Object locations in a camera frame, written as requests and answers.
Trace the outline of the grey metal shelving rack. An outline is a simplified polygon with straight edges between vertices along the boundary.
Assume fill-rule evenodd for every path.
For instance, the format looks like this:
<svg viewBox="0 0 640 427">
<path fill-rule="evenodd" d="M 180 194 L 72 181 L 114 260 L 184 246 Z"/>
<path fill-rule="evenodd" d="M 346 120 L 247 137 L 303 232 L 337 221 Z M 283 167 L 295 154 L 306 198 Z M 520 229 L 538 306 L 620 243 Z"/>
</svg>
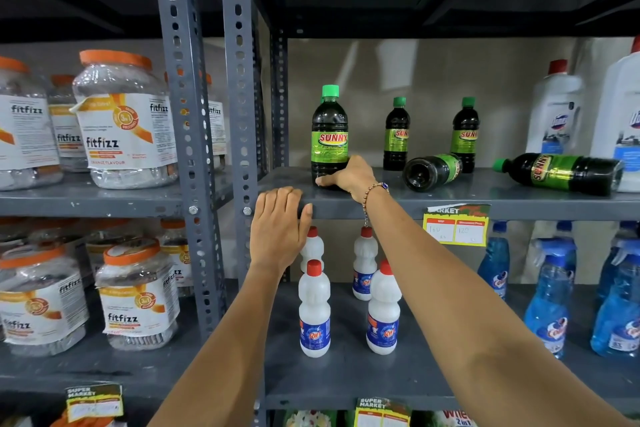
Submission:
<svg viewBox="0 0 640 427">
<path fill-rule="evenodd" d="M 498 12 L 472 16 L 469 24 L 438 25 L 439 10 L 452 0 L 420 0 L 416 9 L 395 9 L 387 2 L 369 8 L 361 0 L 222 0 L 225 29 L 233 189 L 239 284 L 248 269 L 249 227 L 260 185 L 285 183 L 305 189 L 321 220 L 357 220 L 362 207 L 342 191 L 319 190 L 301 167 L 289 166 L 288 52 L 291 37 L 630 35 L 636 15 L 625 6 L 640 0 L 592 0 L 567 12 L 541 13 L 540 22 L 556 32 L 525 24 L 524 16 L 498 25 Z"/>
<path fill-rule="evenodd" d="M 164 61 L 179 158 L 175 185 L 107 191 L 72 178 L 50 187 L 0 192 L 0 216 L 32 218 L 175 218 L 186 220 L 195 257 L 195 299 L 187 304 L 186 329 L 160 350 L 121 353 L 91 318 L 88 336 L 53 357 L 16 357 L 0 346 L 0 403 L 27 413 L 63 408 L 66 389 L 117 384 L 125 406 L 140 413 L 158 407 L 227 309 L 217 209 L 220 197 L 212 167 L 204 45 L 197 0 L 158 0 Z"/>
</svg>

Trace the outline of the large white bottle red cap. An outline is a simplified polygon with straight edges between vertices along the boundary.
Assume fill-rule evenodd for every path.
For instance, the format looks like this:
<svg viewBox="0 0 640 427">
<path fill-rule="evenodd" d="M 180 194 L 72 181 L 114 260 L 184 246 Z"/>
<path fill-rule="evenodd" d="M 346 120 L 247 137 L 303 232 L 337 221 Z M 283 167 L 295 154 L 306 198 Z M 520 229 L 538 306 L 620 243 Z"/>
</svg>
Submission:
<svg viewBox="0 0 640 427">
<path fill-rule="evenodd" d="M 534 86 L 526 153 L 576 153 L 584 83 L 568 69 L 567 59 L 552 60 L 547 76 Z"/>
<path fill-rule="evenodd" d="M 640 35 L 605 73 L 589 154 L 621 161 L 618 191 L 640 193 Z"/>
</svg>

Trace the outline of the orange packet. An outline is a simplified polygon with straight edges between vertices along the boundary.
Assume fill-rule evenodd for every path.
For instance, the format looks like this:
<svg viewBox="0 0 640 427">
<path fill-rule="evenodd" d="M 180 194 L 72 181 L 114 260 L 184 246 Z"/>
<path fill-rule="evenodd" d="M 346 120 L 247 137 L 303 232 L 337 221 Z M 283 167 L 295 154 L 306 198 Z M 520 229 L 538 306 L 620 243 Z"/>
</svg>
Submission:
<svg viewBox="0 0 640 427">
<path fill-rule="evenodd" d="M 64 411 L 49 427 L 117 427 L 114 417 L 83 417 L 70 421 Z"/>
</svg>

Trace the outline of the group of orange-lidded plastic jars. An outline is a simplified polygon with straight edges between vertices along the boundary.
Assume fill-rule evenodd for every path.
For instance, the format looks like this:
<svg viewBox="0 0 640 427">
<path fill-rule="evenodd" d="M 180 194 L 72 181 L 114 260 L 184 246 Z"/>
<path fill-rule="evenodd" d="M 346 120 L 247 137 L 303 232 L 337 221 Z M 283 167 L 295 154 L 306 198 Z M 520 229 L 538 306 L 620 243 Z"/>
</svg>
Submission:
<svg viewBox="0 0 640 427">
<path fill-rule="evenodd" d="M 55 356 L 80 342 L 90 319 L 89 286 L 98 291 L 112 348 L 148 351 L 170 342 L 178 331 L 179 292 L 159 241 L 125 234 L 100 237 L 91 247 L 101 260 L 87 266 L 60 238 L 0 254 L 0 328 L 12 354 Z"/>
</svg>

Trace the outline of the person's right forearm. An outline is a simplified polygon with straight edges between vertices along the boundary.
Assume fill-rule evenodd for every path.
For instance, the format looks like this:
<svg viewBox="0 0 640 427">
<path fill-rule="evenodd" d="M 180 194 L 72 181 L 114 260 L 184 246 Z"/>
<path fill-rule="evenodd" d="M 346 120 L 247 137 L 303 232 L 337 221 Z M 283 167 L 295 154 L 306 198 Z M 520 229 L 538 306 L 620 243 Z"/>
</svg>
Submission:
<svg viewBox="0 0 640 427">
<path fill-rule="evenodd" d="M 479 427 L 634 427 L 386 190 L 372 187 L 366 209 L 442 374 Z"/>
</svg>

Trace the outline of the yellow red price tag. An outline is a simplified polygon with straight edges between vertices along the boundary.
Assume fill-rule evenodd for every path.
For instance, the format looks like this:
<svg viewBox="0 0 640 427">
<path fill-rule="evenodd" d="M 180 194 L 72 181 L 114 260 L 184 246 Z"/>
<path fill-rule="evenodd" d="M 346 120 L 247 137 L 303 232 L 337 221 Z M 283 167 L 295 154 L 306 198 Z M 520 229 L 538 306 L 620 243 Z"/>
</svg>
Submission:
<svg viewBox="0 0 640 427">
<path fill-rule="evenodd" d="M 491 204 L 457 203 L 430 206 L 422 228 L 443 245 L 485 247 Z"/>
</svg>

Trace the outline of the person's left forearm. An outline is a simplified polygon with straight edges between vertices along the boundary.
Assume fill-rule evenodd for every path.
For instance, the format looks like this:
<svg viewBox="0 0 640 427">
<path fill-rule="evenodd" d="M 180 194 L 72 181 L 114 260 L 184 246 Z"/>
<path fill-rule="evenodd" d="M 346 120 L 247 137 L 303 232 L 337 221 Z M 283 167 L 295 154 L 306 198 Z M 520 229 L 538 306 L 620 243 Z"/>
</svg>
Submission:
<svg viewBox="0 0 640 427">
<path fill-rule="evenodd" d="M 252 261 L 227 313 L 147 427 L 250 427 L 271 310 L 286 267 Z"/>
</svg>

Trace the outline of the white floral packet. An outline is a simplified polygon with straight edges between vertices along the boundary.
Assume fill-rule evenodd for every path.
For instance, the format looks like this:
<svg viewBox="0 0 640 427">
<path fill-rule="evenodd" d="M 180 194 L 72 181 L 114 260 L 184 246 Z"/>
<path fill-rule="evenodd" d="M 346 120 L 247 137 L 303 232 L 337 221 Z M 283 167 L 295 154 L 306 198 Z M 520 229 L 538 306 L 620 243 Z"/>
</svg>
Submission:
<svg viewBox="0 0 640 427">
<path fill-rule="evenodd" d="M 348 410 L 286 410 L 280 427 L 350 427 Z"/>
</svg>

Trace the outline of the person's left hand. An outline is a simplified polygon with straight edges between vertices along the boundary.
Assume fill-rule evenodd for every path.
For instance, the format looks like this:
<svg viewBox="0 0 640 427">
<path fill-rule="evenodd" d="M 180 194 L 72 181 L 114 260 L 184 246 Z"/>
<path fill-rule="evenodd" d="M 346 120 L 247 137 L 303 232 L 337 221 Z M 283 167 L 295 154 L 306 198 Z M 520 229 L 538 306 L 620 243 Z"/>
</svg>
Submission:
<svg viewBox="0 0 640 427">
<path fill-rule="evenodd" d="M 252 220 L 250 231 L 251 268 L 262 267 L 281 277 L 306 242 L 298 242 L 302 190 L 289 186 L 287 208 L 283 215 L 275 214 L 276 191 L 266 194 L 266 219 L 262 223 Z"/>
</svg>

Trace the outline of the blue spray bottle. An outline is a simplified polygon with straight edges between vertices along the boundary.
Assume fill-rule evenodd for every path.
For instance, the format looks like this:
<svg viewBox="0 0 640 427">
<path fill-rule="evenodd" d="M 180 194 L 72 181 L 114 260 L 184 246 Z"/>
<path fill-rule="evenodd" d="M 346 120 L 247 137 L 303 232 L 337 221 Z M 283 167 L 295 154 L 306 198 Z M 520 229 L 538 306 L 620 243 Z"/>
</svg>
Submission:
<svg viewBox="0 0 640 427">
<path fill-rule="evenodd" d="M 620 242 L 616 274 L 596 315 L 590 340 L 601 357 L 640 356 L 640 239 Z"/>
<path fill-rule="evenodd" d="M 622 245 L 626 245 L 626 242 L 630 239 L 638 238 L 639 229 L 640 221 L 620 221 L 619 229 L 611 241 L 609 254 L 600 273 L 596 289 L 599 303 L 605 300 L 614 283 L 618 267 L 623 260 L 623 255 L 621 254 Z"/>
<path fill-rule="evenodd" d="M 568 303 L 577 268 L 577 248 L 571 239 L 533 240 L 534 265 L 539 269 L 535 293 L 524 324 L 555 358 L 562 359 L 569 324 Z"/>
<path fill-rule="evenodd" d="M 575 240 L 573 237 L 573 223 L 572 221 L 557 221 L 556 222 L 556 232 L 553 235 L 556 239 L 563 239 L 572 243 L 573 249 L 567 255 L 567 265 L 566 269 L 568 271 L 568 276 L 570 278 L 570 282 L 573 285 L 575 281 L 575 275 L 577 270 L 577 246 L 575 244 Z"/>
<path fill-rule="evenodd" d="M 486 252 L 477 269 L 478 275 L 506 301 L 510 268 L 508 221 L 493 221 L 486 243 Z"/>
</svg>

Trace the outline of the clear jar orange lid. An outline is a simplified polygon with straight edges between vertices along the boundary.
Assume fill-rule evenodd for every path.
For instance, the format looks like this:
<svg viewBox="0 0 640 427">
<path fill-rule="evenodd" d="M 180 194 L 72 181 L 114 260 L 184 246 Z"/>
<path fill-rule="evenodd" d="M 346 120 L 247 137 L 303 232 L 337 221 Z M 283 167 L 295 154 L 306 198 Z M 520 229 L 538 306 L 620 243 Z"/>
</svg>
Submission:
<svg viewBox="0 0 640 427">
<path fill-rule="evenodd" d="M 25 63 L 0 56 L 0 191 L 61 180 L 46 88 Z"/>
<path fill-rule="evenodd" d="M 77 116 L 70 111 L 76 105 L 72 83 L 74 75 L 51 75 L 52 87 L 47 102 L 63 171 L 87 173 L 88 161 L 84 150 Z"/>
<path fill-rule="evenodd" d="M 117 50 L 79 52 L 73 83 L 83 146 L 95 185 L 108 190 L 157 188 L 179 179 L 173 114 L 152 62 Z"/>
<path fill-rule="evenodd" d="M 227 127 L 222 96 L 213 84 L 212 76 L 206 74 L 207 100 L 209 106 L 209 129 L 211 131 L 211 145 L 214 169 L 222 172 L 226 168 L 228 155 Z"/>
</svg>

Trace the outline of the red white packet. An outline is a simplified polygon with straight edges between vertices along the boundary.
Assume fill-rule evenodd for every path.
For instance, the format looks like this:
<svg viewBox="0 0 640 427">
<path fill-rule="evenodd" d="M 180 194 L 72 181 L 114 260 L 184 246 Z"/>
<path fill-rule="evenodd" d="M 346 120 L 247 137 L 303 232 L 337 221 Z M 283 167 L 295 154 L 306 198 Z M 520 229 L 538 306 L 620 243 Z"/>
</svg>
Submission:
<svg viewBox="0 0 640 427">
<path fill-rule="evenodd" d="M 478 427 L 464 410 L 428 410 L 425 427 Z"/>
</svg>

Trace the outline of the dark bottle green cap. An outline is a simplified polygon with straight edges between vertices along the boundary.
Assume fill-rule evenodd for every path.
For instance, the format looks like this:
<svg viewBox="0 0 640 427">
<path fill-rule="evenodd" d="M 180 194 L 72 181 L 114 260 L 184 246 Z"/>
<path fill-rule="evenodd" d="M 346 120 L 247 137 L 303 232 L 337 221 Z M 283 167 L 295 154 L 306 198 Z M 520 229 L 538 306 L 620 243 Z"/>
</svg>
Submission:
<svg viewBox="0 0 640 427">
<path fill-rule="evenodd" d="M 461 173 L 461 159 L 452 154 L 438 154 L 409 160 L 402 172 L 404 183 L 415 192 L 427 192 L 455 180 Z"/>
<path fill-rule="evenodd" d="M 476 164 L 476 144 L 479 130 L 479 115 L 475 109 L 476 98 L 463 97 L 461 109 L 452 121 L 452 155 L 461 162 L 462 173 L 473 173 Z"/>
<path fill-rule="evenodd" d="M 492 170 L 527 187 L 608 197 L 618 191 L 625 163 L 612 158 L 524 153 L 496 160 Z"/>
<path fill-rule="evenodd" d="M 321 103 L 312 116 L 310 168 L 312 183 L 346 168 L 349 160 L 348 115 L 339 102 L 337 84 L 322 87 Z"/>
<path fill-rule="evenodd" d="M 385 122 L 383 169 L 402 171 L 407 160 L 410 116 L 405 109 L 406 97 L 395 97 L 393 109 Z"/>
</svg>

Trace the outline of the small white bottle red cap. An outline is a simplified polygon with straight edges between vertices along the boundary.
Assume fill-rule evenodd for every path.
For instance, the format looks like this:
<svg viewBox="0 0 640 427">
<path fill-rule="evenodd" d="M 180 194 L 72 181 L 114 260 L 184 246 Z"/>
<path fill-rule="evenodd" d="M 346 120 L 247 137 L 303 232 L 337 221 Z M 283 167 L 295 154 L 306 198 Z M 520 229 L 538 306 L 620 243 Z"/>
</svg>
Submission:
<svg viewBox="0 0 640 427">
<path fill-rule="evenodd" d="M 303 274 L 307 272 L 307 263 L 311 260 L 318 260 L 321 262 L 322 270 L 324 270 L 324 242 L 318 235 L 317 227 L 311 226 L 308 230 L 306 243 L 301 250 L 302 257 L 300 269 Z"/>
<path fill-rule="evenodd" d="M 307 262 L 306 273 L 298 282 L 300 347 L 309 358 L 320 358 L 331 345 L 331 284 L 322 262 Z"/>
<path fill-rule="evenodd" d="M 383 259 L 380 269 L 371 278 L 371 299 L 367 310 L 366 341 L 376 354 L 388 355 L 396 349 L 401 298 L 402 292 L 390 263 Z"/>
<path fill-rule="evenodd" d="M 371 279 L 378 270 L 376 257 L 379 252 L 379 244 L 371 227 L 361 228 L 360 236 L 355 240 L 354 252 L 352 291 L 357 299 L 368 302 L 372 297 Z"/>
</svg>

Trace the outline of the person's right hand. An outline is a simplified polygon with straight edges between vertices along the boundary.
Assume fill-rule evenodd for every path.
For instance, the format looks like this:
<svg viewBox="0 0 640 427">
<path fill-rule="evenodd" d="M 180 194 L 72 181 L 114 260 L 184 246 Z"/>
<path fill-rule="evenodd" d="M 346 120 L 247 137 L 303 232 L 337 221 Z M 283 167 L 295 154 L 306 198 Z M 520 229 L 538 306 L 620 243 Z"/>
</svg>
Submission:
<svg viewBox="0 0 640 427">
<path fill-rule="evenodd" d="M 345 173 L 350 178 L 350 188 L 340 188 L 351 195 L 357 203 L 363 204 L 368 190 L 374 187 L 376 180 L 372 167 L 360 155 L 349 157 L 346 167 L 334 173 Z"/>
</svg>

